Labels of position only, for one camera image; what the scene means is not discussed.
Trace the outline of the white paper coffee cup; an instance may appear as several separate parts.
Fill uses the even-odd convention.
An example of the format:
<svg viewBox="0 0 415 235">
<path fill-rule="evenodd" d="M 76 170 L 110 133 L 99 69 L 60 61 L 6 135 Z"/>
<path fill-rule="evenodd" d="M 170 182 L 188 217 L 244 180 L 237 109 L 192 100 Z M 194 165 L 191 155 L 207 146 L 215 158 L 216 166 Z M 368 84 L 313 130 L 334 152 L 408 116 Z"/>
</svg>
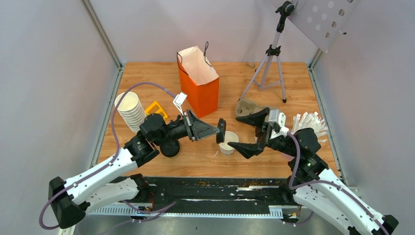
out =
<svg viewBox="0 0 415 235">
<path fill-rule="evenodd" d="M 229 145 L 229 142 L 239 142 L 239 137 L 234 132 L 226 131 L 224 142 L 219 144 L 220 152 L 225 156 L 229 156 L 235 151 L 235 149 Z"/>
</svg>

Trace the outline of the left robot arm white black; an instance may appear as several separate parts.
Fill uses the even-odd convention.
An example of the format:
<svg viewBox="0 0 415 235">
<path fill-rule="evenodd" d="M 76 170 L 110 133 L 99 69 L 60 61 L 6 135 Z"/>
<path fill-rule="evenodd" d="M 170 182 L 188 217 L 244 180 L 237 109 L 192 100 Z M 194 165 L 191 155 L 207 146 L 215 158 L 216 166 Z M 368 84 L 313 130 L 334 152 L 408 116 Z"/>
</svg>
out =
<svg viewBox="0 0 415 235">
<path fill-rule="evenodd" d="M 188 137 L 198 141 L 216 136 L 224 141 L 226 121 L 220 118 L 217 126 L 200 120 L 191 110 L 186 110 L 176 120 L 166 123 L 160 114 L 150 114 L 140 125 L 139 131 L 123 147 L 105 161 L 76 176 L 49 181 L 48 205 L 51 206 L 57 227 L 66 229 L 79 223 L 90 212 L 116 201 L 135 199 L 145 202 L 150 189 L 143 176 L 132 175 L 119 183 L 112 181 L 122 174 L 139 168 L 162 153 L 168 146 L 178 147 L 179 139 Z"/>
</svg>

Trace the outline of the black coffee cup lid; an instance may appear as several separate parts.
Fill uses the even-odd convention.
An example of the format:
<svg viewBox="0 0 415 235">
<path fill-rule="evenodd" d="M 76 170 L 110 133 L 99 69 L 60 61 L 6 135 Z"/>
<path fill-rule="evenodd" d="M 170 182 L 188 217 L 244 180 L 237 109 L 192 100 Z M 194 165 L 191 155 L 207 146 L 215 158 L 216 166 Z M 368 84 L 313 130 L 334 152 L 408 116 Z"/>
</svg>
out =
<svg viewBox="0 0 415 235">
<path fill-rule="evenodd" d="M 226 133 L 226 121 L 223 118 L 219 118 L 217 128 L 219 132 L 216 134 L 216 143 L 220 144 L 225 141 Z"/>
</svg>

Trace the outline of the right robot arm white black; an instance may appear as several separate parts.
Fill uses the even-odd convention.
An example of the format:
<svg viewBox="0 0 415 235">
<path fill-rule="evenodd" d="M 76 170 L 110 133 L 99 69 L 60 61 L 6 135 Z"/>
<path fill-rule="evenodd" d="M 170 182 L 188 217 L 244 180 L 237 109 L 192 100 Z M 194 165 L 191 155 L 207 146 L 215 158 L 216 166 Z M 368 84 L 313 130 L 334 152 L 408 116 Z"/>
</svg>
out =
<svg viewBox="0 0 415 235">
<path fill-rule="evenodd" d="M 394 216 L 383 215 L 365 203 L 318 156 L 326 126 L 317 112 L 296 115 L 292 129 L 286 127 L 286 115 L 278 109 L 243 111 L 236 120 L 255 128 L 255 143 L 230 143 L 244 158 L 257 156 L 265 148 L 292 156 L 288 163 L 292 175 L 279 191 L 283 203 L 309 208 L 345 235 L 390 235 L 395 231 L 399 223 Z"/>
</svg>

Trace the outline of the orange paper bag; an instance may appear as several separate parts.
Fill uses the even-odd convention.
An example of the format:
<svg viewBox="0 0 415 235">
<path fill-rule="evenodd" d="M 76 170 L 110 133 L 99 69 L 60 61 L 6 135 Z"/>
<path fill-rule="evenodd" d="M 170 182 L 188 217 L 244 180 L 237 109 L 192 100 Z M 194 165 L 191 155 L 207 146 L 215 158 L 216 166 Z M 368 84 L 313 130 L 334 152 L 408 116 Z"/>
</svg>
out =
<svg viewBox="0 0 415 235">
<path fill-rule="evenodd" d="M 197 117 L 218 109 L 220 76 L 207 58 L 209 42 L 204 49 L 189 47 L 176 53 L 181 91 Z"/>
</svg>

